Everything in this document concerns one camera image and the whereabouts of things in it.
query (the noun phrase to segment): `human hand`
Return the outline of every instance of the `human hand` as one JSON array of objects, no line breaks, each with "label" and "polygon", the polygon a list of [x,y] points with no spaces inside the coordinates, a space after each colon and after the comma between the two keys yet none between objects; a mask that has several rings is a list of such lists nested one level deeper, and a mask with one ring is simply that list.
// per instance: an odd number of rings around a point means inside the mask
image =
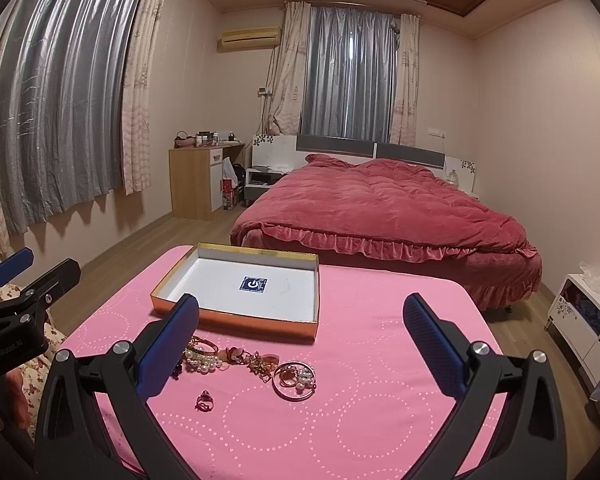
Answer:
[{"label": "human hand", "polygon": [[[7,404],[10,412],[7,414],[19,428],[22,430],[31,425],[31,415],[29,415],[29,405],[27,397],[22,392],[22,372],[15,368],[4,375],[7,395]],[[4,429],[4,421],[0,418],[0,431]]]}]

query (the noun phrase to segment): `electrical outlet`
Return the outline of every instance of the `electrical outlet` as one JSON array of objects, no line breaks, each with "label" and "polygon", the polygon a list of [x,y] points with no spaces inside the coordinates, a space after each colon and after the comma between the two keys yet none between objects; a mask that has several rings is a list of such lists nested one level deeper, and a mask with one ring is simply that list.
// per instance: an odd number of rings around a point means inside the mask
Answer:
[{"label": "electrical outlet", "polygon": [[429,135],[432,137],[440,137],[440,139],[446,138],[446,132],[437,128],[429,128]]}]

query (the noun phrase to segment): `red bedspread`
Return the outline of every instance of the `red bedspread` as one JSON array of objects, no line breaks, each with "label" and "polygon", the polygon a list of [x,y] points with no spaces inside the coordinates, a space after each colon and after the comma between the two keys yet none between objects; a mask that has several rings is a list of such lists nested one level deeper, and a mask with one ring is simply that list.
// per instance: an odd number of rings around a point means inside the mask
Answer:
[{"label": "red bedspread", "polygon": [[[238,218],[231,232],[233,245],[280,248],[266,241],[278,240],[292,250],[299,244],[320,254],[426,262],[423,269],[435,262],[453,267],[456,261],[462,279],[454,273],[443,277],[464,285],[479,308],[500,306],[505,298],[521,300],[537,289],[541,261],[522,225],[426,168],[384,158],[357,166],[326,155],[309,155],[307,161]],[[497,275],[492,272],[481,282],[488,290],[472,294],[478,286],[474,269],[484,269],[473,262],[479,256],[482,261],[482,254],[497,257],[501,264],[494,269]]]}]

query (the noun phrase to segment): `pink tablecloth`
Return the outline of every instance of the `pink tablecloth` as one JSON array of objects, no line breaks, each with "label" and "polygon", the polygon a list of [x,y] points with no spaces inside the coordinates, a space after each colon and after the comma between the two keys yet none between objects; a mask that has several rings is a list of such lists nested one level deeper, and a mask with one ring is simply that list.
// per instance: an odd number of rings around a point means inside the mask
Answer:
[{"label": "pink tablecloth", "polygon": [[[150,291],[189,249],[174,248],[136,276],[65,343],[78,356],[133,340],[151,316]],[[440,393],[402,323],[404,298],[419,292],[467,339],[497,343],[464,289],[454,282],[384,270],[320,266],[320,327],[312,346],[196,333],[225,346],[301,360],[316,373],[305,402],[276,396],[246,367],[169,380],[149,406],[183,457],[203,479],[280,480],[401,478],[454,405]],[[195,410],[208,390],[209,413]],[[461,470],[475,467],[502,408],[489,417]],[[137,465],[105,396],[100,406],[121,457]]]}]

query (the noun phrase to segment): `silver curtain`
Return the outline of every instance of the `silver curtain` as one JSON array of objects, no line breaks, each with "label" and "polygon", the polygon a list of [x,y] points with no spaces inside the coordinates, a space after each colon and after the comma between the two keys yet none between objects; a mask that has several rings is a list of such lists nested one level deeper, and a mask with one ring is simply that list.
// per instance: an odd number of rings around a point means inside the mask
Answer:
[{"label": "silver curtain", "polygon": [[398,47],[393,19],[312,7],[302,134],[387,142]]},{"label": "silver curtain", "polygon": [[19,0],[0,62],[11,234],[122,182],[122,73],[139,0]]}]

